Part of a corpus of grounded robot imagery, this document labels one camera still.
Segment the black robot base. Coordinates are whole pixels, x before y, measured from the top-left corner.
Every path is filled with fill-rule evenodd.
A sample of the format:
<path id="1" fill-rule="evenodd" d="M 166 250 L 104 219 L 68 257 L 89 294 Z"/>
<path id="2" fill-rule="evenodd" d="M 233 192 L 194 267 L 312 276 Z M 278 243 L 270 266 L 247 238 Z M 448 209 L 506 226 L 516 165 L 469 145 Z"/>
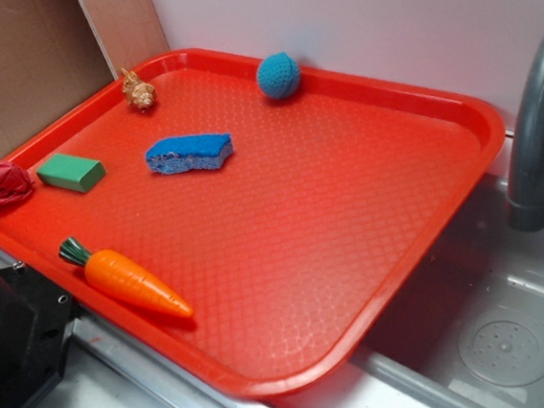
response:
<path id="1" fill-rule="evenodd" d="M 75 308 L 31 266 L 0 269 L 0 408 L 32 408 L 58 386 Z"/>

